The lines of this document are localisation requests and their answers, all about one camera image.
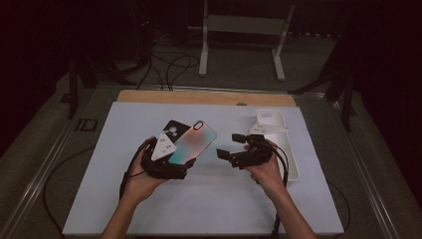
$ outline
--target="phone case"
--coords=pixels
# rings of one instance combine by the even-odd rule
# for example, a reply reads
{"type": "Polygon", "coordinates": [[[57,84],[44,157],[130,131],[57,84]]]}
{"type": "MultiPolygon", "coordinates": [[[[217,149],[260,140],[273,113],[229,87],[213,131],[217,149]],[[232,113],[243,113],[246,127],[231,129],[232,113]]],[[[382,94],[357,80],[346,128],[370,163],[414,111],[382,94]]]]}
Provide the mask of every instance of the phone case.
{"type": "Polygon", "coordinates": [[[217,137],[217,133],[200,120],[184,133],[174,145],[177,150],[168,159],[175,164],[185,164],[196,158],[217,137]]]}

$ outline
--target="human hand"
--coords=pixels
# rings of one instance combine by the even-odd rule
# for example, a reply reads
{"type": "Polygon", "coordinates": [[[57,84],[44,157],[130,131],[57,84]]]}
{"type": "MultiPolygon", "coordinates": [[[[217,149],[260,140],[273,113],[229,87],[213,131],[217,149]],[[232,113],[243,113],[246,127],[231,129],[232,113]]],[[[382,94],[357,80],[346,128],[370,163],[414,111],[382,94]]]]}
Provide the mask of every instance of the human hand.
{"type": "Polygon", "coordinates": [[[121,199],[127,200],[134,205],[137,205],[148,198],[155,188],[166,181],[166,179],[158,179],[149,176],[145,169],[142,168],[140,163],[142,162],[144,152],[145,149],[143,148],[130,169],[129,177],[124,188],[124,194],[121,199]]]}
{"type": "MultiPolygon", "coordinates": [[[[269,143],[277,149],[277,146],[273,142],[269,141],[269,143]]],[[[274,200],[278,192],[286,190],[282,176],[280,175],[279,163],[274,153],[268,162],[261,165],[245,167],[245,169],[251,172],[252,179],[263,187],[270,199],[274,200]]]]}

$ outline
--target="floor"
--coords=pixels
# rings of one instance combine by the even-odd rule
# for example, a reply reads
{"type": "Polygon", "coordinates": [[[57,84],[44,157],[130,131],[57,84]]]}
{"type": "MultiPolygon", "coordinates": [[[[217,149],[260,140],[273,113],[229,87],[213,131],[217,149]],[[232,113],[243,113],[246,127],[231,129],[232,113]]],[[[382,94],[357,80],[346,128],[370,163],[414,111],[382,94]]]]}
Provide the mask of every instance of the floor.
{"type": "MultiPolygon", "coordinates": [[[[153,67],[149,74],[146,75],[148,68],[145,67],[127,77],[135,83],[143,81],[141,85],[122,86],[98,74],[101,81],[94,90],[80,90],[80,110],[74,120],[67,119],[69,106],[60,103],[63,94],[69,91],[68,76],[61,79],[56,93],[0,160],[0,237],[60,237],[57,227],[63,227],[66,222],[93,146],[120,90],[162,88],[165,91],[195,89],[285,94],[317,78],[335,44],[331,39],[318,37],[289,37],[281,57],[286,80],[278,82],[270,44],[257,44],[262,39],[242,44],[239,43],[242,41],[223,41],[218,35],[213,37],[206,77],[198,76],[198,66],[195,65],[200,54],[198,41],[192,39],[180,43],[162,38],[152,51],[153,67]],[[173,62],[179,67],[169,67],[168,63],[183,55],[191,57],[173,62]],[[94,131],[76,130],[79,119],[98,120],[99,126],[94,131]],[[49,218],[45,205],[57,226],[49,218]]],[[[307,120],[345,228],[339,238],[422,238],[421,208],[404,183],[359,94],[353,95],[354,114],[350,119],[352,131],[349,133],[338,119],[337,104],[323,99],[326,87],[320,86],[311,93],[295,96],[295,100],[307,120]]]]}

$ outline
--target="table leg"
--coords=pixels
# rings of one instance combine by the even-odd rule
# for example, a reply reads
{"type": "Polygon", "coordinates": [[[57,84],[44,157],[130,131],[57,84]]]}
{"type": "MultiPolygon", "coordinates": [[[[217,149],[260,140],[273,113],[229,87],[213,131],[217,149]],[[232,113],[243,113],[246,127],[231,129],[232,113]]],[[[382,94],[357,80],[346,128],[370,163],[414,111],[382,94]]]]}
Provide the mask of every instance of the table leg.
{"type": "Polygon", "coordinates": [[[199,76],[207,75],[208,65],[208,0],[204,0],[204,19],[202,26],[202,52],[199,62],[199,76]]]}
{"type": "Polygon", "coordinates": [[[288,14],[285,18],[285,23],[283,26],[282,34],[280,35],[280,42],[276,49],[273,49],[273,60],[274,60],[274,66],[276,68],[277,73],[277,80],[284,81],[286,79],[285,77],[285,71],[283,70],[282,61],[280,60],[280,54],[283,49],[283,45],[285,44],[286,37],[288,36],[289,32],[289,26],[290,22],[292,20],[293,13],[295,11],[295,5],[292,5],[289,8],[288,14]]]}

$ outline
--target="metal frame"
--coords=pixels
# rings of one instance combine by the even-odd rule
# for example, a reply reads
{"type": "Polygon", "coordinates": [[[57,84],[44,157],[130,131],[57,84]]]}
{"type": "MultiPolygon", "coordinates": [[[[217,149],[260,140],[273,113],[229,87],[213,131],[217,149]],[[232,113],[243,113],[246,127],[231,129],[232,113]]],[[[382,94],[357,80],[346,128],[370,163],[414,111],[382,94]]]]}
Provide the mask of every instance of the metal frame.
{"type": "Polygon", "coordinates": [[[279,45],[273,49],[272,55],[276,68],[277,80],[284,81],[286,76],[283,70],[280,54],[288,35],[295,5],[290,6],[285,19],[252,18],[208,15],[208,0],[204,0],[204,17],[202,28],[202,52],[199,64],[199,76],[205,77],[208,64],[208,31],[255,33],[280,36],[279,45]]]}

